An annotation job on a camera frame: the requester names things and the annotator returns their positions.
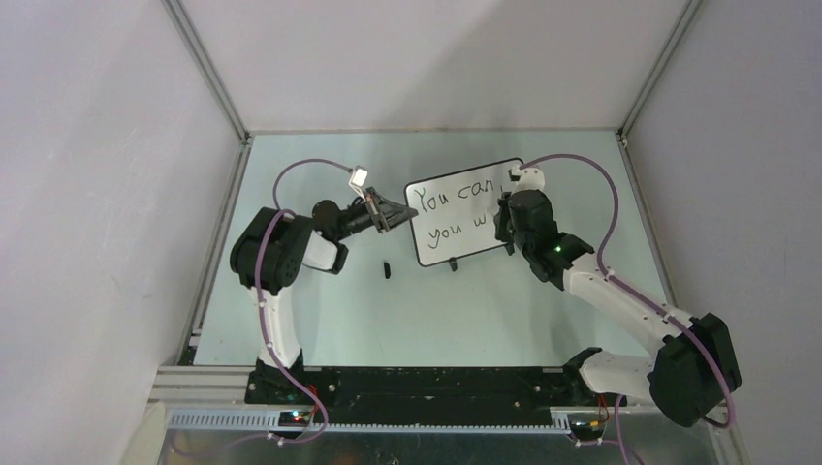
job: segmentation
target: enclosure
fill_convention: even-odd
[[[166,438],[190,450],[265,430],[225,423],[282,407],[243,405],[261,341],[229,252],[273,206],[273,181],[291,163],[364,166],[378,191],[405,202],[420,180],[571,153],[614,178],[608,263],[670,304],[720,316],[744,379],[738,427],[683,429],[629,403],[627,444],[646,463],[809,462],[818,444],[788,432],[812,430],[806,412],[822,381],[811,279],[822,265],[822,7],[772,3],[2,7],[8,459],[115,462],[157,403]],[[608,185],[584,164],[540,168],[557,222],[599,244]],[[300,167],[279,195],[307,213],[322,199],[350,202],[346,181]],[[407,227],[355,235],[339,275],[300,272],[306,365],[555,370],[590,346],[642,353],[503,249],[452,271],[421,266],[415,243]],[[555,424],[529,431],[336,425],[311,445],[248,441],[203,463],[621,461],[617,448],[563,437],[563,421],[595,408],[552,414]]]

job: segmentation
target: metal frame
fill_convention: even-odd
[[[188,51],[191,53],[191,57],[194,59],[197,68],[203,73],[205,84],[208,86],[208,89],[211,90],[214,98],[217,99],[217,104],[219,104],[220,109],[223,110],[223,114],[226,115],[226,118],[234,129],[237,139],[240,143],[246,143],[248,141],[248,130],[242,123],[242,119],[239,117],[231,95],[229,95],[228,90],[226,90],[226,86],[217,73],[214,63],[208,56],[206,47],[203,45],[197,29],[194,27],[194,23],[191,22],[191,17],[188,15],[188,12],[180,0],[162,1],[163,5],[166,6],[169,17],[177,28],[177,32],[179,32],[182,42],[185,43],[185,47],[188,48]]]
[[[653,66],[650,67],[650,72],[645,78],[645,81],[640,88],[640,92],[634,99],[631,109],[628,111],[628,114],[625,115],[622,125],[619,126],[619,133],[621,135],[627,136],[630,134],[631,130],[634,129],[634,125],[637,123],[637,120],[639,119],[640,114],[648,101],[648,97],[653,92],[653,89],[656,87],[659,79],[665,73],[665,70],[668,68],[671,58],[680,47],[682,38],[688,32],[688,29],[697,14],[700,12],[704,3],[704,0],[688,0],[685,3],[685,6],[682,8],[682,12],[680,13],[680,17],[677,18],[677,23],[674,25],[674,29],[671,31],[671,34],[668,36],[668,40],[665,41],[665,44],[659,51],[659,55],[656,57],[656,60],[654,60]]]
[[[237,162],[232,170],[232,176],[226,189],[225,199],[220,207],[220,216],[217,224],[214,225],[211,249],[205,260],[203,272],[200,277],[200,287],[198,288],[194,305],[186,318],[187,324],[183,329],[177,345],[174,363],[177,363],[177,361],[182,358],[187,348],[196,347],[200,342],[200,332],[203,327],[203,319],[206,316],[206,307],[208,306],[208,300],[211,298],[214,279],[217,277],[217,268],[222,258],[223,244],[226,241],[231,218],[234,215],[234,209],[237,205],[237,195],[239,194],[239,187],[245,174],[245,167],[248,165],[252,141],[253,139],[242,145],[237,155]]]

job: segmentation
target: metal sheet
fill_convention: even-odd
[[[712,465],[709,431],[703,425],[690,429],[672,424],[661,414],[627,414],[622,420],[626,444],[647,464]],[[606,437],[615,437],[609,428]],[[576,449],[561,435],[505,434],[367,434],[328,433],[316,441],[278,447],[265,439],[252,440],[222,453],[185,460],[169,452],[169,440],[184,451],[208,451],[247,435],[247,432],[189,430],[170,431],[165,463],[176,464],[289,464],[289,465],[410,465],[410,464],[517,464],[549,463],[583,465],[621,464],[615,446]]]

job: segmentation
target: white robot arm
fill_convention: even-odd
[[[590,303],[648,352],[647,357],[617,356],[589,348],[572,358],[566,369],[576,370],[593,392],[649,400],[673,422],[691,426],[715,407],[723,394],[707,361],[686,337],[689,334],[683,333],[687,330],[716,361],[729,389],[739,387],[739,366],[728,328],[721,320],[713,314],[694,318],[627,285],[609,267],[601,269],[604,264],[597,260],[590,245],[559,231],[551,202],[543,192],[542,172],[535,168],[512,170],[511,177],[517,185],[498,202],[500,209],[494,216],[496,238],[515,244],[540,281]],[[643,299],[664,312],[660,315]]]

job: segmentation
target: black object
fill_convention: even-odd
[[[595,406],[598,395],[572,382],[579,373],[538,366],[306,368],[300,354],[289,371],[316,390],[333,424],[550,425],[551,406]],[[614,402],[613,395],[607,397]],[[279,370],[257,360],[245,403],[309,406],[311,400]]]
[[[728,326],[714,314],[692,318],[691,331],[719,365],[731,392],[742,384],[740,367]],[[689,427],[724,399],[719,382],[705,358],[681,334],[667,336],[648,374],[650,396],[659,410],[674,423]]]
[[[266,229],[276,213],[271,208],[261,208],[232,248],[229,264],[232,271],[239,275],[239,282],[246,288],[254,287],[257,254],[263,244]],[[263,255],[263,266],[260,269],[260,285],[263,289],[276,295],[280,289],[294,283],[313,230],[314,222],[311,218],[297,216],[280,219],[271,232]]]
[[[504,193],[497,203],[499,212],[493,216],[494,237],[506,244],[517,244],[534,275],[543,283],[550,282],[564,291],[565,270],[579,256],[592,254],[593,247],[575,235],[559,231],[551,201],[542,191]]]

